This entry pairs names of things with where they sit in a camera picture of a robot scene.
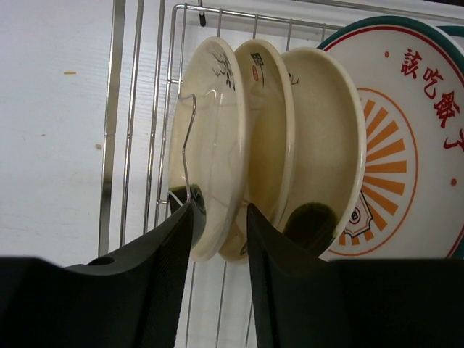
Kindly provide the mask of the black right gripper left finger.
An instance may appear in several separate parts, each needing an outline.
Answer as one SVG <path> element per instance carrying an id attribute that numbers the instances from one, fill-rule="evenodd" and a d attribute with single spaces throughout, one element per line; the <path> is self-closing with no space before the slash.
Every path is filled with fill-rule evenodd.
<path id="1" fill-rule="evenodd" d="M 3 347 L 171 347 L 194 229 L 180 207 L 87 265 L 1 259 Z"/>

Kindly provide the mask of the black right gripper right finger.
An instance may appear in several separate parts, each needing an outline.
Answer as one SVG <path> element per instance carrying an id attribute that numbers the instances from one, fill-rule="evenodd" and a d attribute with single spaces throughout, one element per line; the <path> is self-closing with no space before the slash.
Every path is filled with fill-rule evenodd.
<path id="1" fill-rule="evenodd" d="M 259 347 L 461 347 L 463 261 L 326 262 L 253 205 L 247 241 Z"/>

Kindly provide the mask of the cream bowl with green spot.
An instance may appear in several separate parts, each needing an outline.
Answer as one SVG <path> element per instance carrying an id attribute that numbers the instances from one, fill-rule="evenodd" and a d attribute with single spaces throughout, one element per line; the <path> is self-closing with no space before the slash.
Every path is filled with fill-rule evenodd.
<path id="1" fill-rule="evenodd" d="M 293 91 L 296 151 L 293 183 L 278 230 L 328 261 L 363 182 L 363 107 L 348 72 L 330 54 L 302 47 L 282 58 Z"/>

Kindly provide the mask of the cream bowl with black calligraphy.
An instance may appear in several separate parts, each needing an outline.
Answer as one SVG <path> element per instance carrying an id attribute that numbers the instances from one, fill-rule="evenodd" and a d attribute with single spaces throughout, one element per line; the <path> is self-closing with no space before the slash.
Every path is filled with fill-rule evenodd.
<path id="1" fill-rule="evenodd" d="M 183 74 L 169 146 L 168 188 L 200 209 L 191 258 L 222 247 L 244 194 L 248 106 L 236 55 L 222 38 L 205 39 Z"/>

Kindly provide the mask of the cream bowl with red stamp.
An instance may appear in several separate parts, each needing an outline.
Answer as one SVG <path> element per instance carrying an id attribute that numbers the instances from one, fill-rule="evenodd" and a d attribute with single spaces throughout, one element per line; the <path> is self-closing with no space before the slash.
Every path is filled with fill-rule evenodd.
<path id="1" fill-rule="evenodd" d="M 293 181 L 296 120 L 289 73 L 278 50 L 252 39 L 236 50 L 249 107 L 251 144 L 246 189 L 220 256 L 248 261 L 247 206 L 254 204 L 272 226 L 280 223 Z"/>

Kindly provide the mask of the white plate with orange sunburst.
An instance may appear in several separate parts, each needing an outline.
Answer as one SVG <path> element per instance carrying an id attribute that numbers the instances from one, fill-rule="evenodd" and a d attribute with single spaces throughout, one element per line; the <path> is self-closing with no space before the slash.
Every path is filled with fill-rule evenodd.
<path id="1" fill-rule="evenodd" d="M 360 197 L 323 259 L 463 257 L 463 48 L 443 29 L 371 17 L 320 44 L 365 117 Z"/>

